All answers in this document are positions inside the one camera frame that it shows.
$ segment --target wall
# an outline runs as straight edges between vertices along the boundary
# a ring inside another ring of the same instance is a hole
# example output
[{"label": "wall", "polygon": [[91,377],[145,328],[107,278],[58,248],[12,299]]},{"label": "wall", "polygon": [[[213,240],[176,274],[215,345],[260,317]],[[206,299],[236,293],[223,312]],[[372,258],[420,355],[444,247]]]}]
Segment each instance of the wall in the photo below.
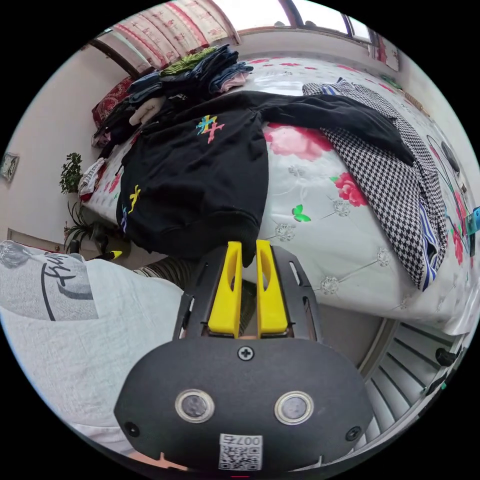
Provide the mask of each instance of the wall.
[{"label": "wall", "polygon": [[367,68],[372,73],[396,74],[390,67],[371,58],[365,45],[323,33],[280,29],[252,32],[242,35],[241,45],[235,46],[235,49],[242,59],[266,53],[301,53],[301,56],[334,62],[346,60],[352,67]]},{"label": "wall", "polygon": [[442,92],[407,55],[399,52],[402,88],[416,98],[448,138],[456,154],[475,205],[480,205],[480,168],[472,144],[462,124]]},{"label": "wall", "polygon": [[62,164],[71,152],[81,154],[86,166],[98,156],[90,143],[96,129],[91,110],[126,76],[103,53],[88,47],[73,55],[40,90],[8,146],[20,161],[10,185],[0,179],[0,240],[11,228],[63,243],[70,216],[68,198],[59,187]]}]

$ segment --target label sticker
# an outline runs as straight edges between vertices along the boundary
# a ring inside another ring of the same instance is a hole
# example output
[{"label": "label sticker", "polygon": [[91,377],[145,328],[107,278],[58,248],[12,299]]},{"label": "label sticker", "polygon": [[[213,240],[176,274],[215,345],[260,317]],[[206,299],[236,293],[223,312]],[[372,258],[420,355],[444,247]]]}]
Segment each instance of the label sticker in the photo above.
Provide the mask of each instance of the label sticker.
[{"label": "label sticker", "polygon": [[262,435],[220,434],[219,470],[257,471],[262,469]]}]

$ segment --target bed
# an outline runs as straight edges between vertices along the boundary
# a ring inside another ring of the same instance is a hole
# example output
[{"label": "bed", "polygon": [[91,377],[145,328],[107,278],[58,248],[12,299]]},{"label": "bed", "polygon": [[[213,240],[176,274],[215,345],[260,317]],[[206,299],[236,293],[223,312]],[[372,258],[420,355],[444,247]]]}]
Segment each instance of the bed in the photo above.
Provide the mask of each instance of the bed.
[{"label": "bed", "polygon": [[[464,195],[470,212],[474,205],[468,181],[467,192],[461,192],[440,150],[442,141],[452,148],[441,130],[401,92],[365,71],[281,54],[247,63],[254,66],[244,86],[247,90],[301,95],[307,82],[333,83],[343,77],[384,96],[415,127],[427,148],[431,148],[427,135],[436,142],[432,154],[449,217],[446,256],[434,283],[421,293],[326,137],[315,130],[266,124],[270,177],[260,237],[297,255],[320,304],[428,323],[449,335],[470,331],[480,308],[480,254],[470,258],[466,238],[451,226],[458,229],[460,216],[465,214],[457,208],[455,196]],[[85,204],[114,223],[122,175],[118,170],[130,147],[131,139],[115,148],[97,191]],[[255,277],[252,264],[244,278],[254,281]]]}]

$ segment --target person's leg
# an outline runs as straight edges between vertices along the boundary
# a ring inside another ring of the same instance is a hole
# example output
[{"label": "person's leg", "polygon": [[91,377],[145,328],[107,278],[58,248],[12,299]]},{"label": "person's leg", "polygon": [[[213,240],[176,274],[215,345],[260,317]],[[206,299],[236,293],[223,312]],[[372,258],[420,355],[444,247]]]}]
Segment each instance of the person's leg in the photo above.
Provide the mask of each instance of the person's leg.
[{"label": "person's leg", "polygon": [[[165,279],[185,290],[189,284],[197,262],[168,256],[162,260],[150,263],[134,270],[136,274],[144,277]],[[243,280],[241,284],[240,329],[241,336],[252,319],[257,307],[257,286]]]}]

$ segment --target green butterfly print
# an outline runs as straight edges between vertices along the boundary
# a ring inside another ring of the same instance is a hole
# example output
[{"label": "green butterfly print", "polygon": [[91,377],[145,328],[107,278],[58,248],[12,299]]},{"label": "green butterfly print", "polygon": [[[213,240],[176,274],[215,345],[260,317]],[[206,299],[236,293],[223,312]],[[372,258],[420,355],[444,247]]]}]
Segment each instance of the green butterfly print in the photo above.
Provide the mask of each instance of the green butterfly print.
[{"label": "green butterfly print", "polygon": [[302,212],[304,211],[304,206],[303,205],[297,205],[295,208],[292,209],[291,214],[293,215],[293,218],[297,222],[310,222],[312,219],[303,214]]}]

